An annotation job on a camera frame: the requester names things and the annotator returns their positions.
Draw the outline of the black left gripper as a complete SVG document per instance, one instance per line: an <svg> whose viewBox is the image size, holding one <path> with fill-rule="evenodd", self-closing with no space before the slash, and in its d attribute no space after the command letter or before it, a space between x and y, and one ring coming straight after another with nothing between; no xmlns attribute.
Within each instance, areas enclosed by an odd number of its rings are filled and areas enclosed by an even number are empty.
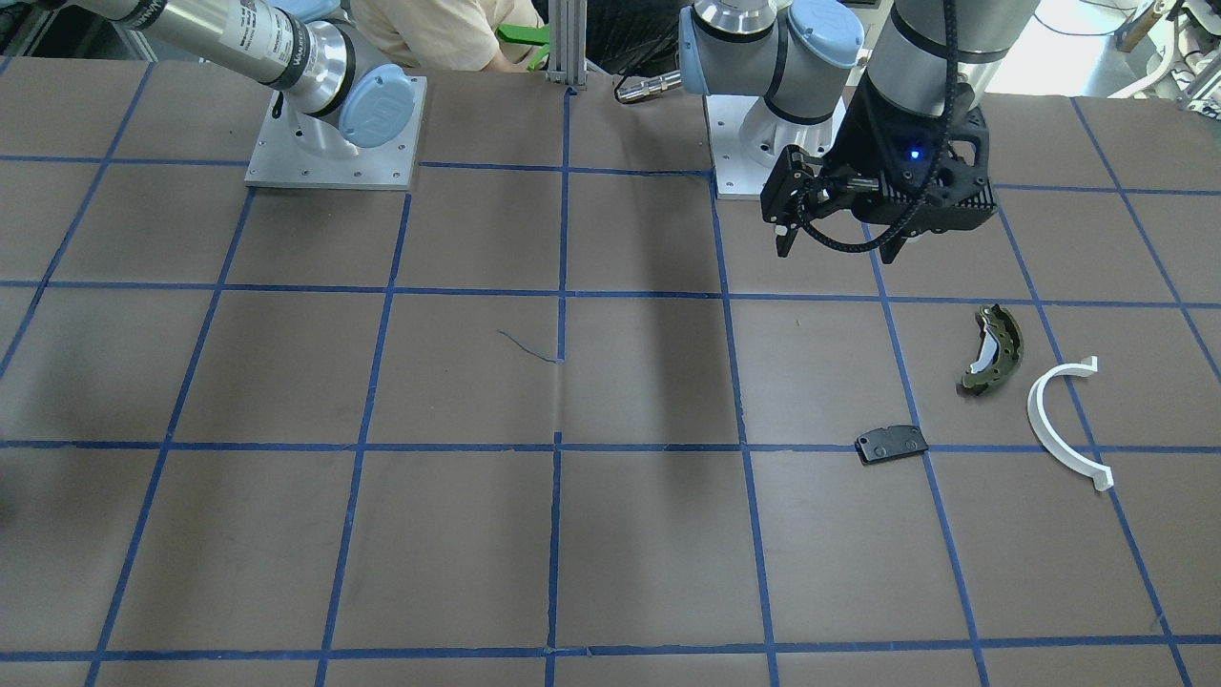
<svg viewBox="0 0 1221 687"><path fill-rule="evenodd" d="M875 239L847 243L830 238L816 228L814 220L847 210L856 200L880 199L880 179L861 176L853 168L817 170L816 157L799 145L786 145L777 154L777 165L759 192L759 217L777 229L777 256L785 260L797 242L799 232L846 254L880 251L897 254L907 242L904 223L907 207L901 206L897 222Z"/></svg>

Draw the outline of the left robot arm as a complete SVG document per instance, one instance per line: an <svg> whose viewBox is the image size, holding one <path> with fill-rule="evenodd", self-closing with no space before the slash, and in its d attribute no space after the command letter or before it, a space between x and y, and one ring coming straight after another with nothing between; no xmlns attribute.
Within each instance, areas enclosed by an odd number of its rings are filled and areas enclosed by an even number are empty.
<svg viewBox="0 0 1221 687"><path fill-rule="evenodd" d="M759 217L777 255L799 236L890 264L924 232L978 229L998 210L980 103L1034 1L895 1L825 151L792 135L764 153ZM866 31L838 1L694 1L676 18L686 92L757 96L772 123L833 118Z"/></svg>

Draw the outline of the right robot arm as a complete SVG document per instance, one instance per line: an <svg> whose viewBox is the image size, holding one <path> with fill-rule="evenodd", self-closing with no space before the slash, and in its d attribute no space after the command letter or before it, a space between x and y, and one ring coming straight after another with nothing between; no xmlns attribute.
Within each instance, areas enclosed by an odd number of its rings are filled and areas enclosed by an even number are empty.
<svg viewBox="0 0 1221 687"><path fill-rule="evenodd" d="M280 92L341 139L376 148L422 112L426 83L361 35L344 1L79 1L79 9Z"/></svg>

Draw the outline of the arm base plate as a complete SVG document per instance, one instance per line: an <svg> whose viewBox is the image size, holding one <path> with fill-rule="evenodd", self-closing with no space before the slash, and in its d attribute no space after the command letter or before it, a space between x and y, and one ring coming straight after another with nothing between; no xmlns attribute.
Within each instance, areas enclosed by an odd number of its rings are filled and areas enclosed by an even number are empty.
<svg viewBox="0 0 1221 687"><path fill-rule="evenodd" d="M812 126L777 117L762 96L705 96L708 139L714 157L716 194L726 199L758 200L764 182L786 145L799 145L807 156L821 159L836 140L846 115L838 100L832 117Z"/></svg>
<svg viewBox="0 0 1221 687"><path fill-rule="evenodd" d="M275 116L275 96L263 113L244 182L271 190L410 192L422 131L429 79L410 74L414 112L404 131L376 148L353 145L330 123L287 105Z"/></svg>

